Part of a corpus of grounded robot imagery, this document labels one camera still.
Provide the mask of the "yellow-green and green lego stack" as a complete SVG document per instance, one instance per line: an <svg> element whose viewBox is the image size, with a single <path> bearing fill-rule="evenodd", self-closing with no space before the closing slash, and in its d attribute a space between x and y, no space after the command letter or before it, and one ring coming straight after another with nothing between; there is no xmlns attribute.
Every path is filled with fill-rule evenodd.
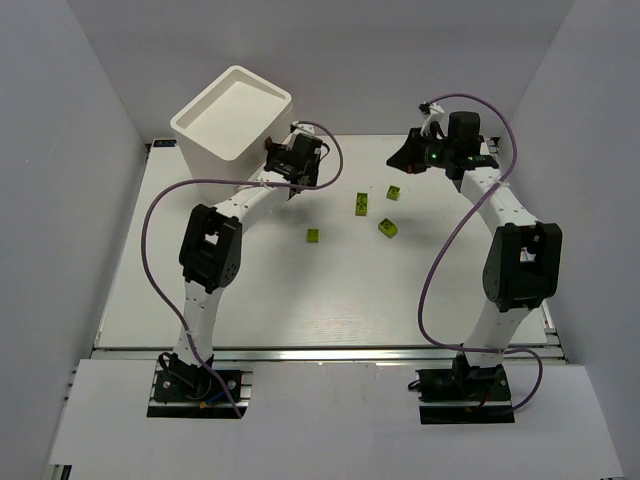
<svg viewBox="0 0 640 480"><path fill-rule="evenodd" d="M368 213L368 194L365 192L357 192L355 200L355 215L366 216Z"/></svg>

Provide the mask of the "yellow-green small lego brick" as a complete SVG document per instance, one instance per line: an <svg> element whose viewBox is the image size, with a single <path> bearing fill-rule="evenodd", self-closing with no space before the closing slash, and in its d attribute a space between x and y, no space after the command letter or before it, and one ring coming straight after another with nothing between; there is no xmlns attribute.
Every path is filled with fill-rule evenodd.
<svg viewBox="0 0 640 480"><path fill-rule="evenodd" d="M308 243L318 243L320 239L320 230L317 228L309 228L306 233L306 241Z"/></svg>

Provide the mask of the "yellow-green brick from plate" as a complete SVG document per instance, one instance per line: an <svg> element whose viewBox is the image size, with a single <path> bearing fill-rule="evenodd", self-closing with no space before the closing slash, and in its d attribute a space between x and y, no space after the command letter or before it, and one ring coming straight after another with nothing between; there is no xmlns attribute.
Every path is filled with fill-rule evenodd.
<svg viewBox="0 0 640 480"><path fill-rule="evenodd" d="M397 225L388 218L384 218L379 222L378 230L389 239L395 237L398 234Z"/></svg>

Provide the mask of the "white three-drawer cabinet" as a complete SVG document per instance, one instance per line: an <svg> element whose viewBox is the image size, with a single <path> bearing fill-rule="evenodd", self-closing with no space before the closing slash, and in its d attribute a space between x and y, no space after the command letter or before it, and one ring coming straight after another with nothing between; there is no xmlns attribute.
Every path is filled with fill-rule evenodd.
<svg viewBox="0 0 640 480"><path fill-rule="evenodd" d="M247 180L266 158L264 142L282 143L294 120L289 92L234 65L170 120L195 179Z"/></svg>

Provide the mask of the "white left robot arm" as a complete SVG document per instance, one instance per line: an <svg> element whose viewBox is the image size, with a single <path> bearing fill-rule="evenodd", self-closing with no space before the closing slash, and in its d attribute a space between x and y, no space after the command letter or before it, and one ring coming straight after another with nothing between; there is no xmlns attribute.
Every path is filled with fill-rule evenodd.
<svg viewBox="0 0 640 480"><path fill-rule="evenodd" d="M179 254L185 280L184 318L169 368L187 373L213 358L212 337L224 289L241 267L242 237L261 217L299 192L317 185L323 142L299 132L286 144L270 143L256 184L212 207L196 206Z"/></svg>

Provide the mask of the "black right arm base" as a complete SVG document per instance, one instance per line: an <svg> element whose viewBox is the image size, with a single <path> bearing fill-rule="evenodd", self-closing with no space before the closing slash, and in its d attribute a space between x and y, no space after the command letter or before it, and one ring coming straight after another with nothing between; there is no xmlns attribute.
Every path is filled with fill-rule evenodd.
<svg viewBox="0 0 640 480"><path fill-rule="evenodd" d="M453 368L422 369L407 385L418 394L422 425L488 425L515 422L505 369L486 378L463 379Z"/></svg>

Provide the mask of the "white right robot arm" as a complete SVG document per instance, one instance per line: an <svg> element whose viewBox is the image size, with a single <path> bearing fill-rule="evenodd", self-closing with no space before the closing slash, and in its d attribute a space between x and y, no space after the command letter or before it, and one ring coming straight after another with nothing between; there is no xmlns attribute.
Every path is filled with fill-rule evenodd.
<svg viewBox="0 0 640 480"><path fill-rule="evenodd" d="M492 235L482 271L486 301L458 351L471 369L486 372L501 365L529 312L555 294L562 231L528 212L507 185L497 160L482 153L477 113L446 114L437 104L426 104L421 110L422 126L409 131L386 164L407 174L443 170Z"/></svg>

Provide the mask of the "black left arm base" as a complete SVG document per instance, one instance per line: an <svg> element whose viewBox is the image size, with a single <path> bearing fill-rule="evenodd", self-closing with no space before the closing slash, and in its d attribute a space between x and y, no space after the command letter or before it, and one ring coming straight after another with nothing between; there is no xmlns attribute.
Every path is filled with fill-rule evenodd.
<svg viewBox="0 0 640 480"><path fill-rule="evenodd" d="M219 378L176 353L156 361L146 416L163 419L239 420L248 408L252 372L222 369Z"/></svg>

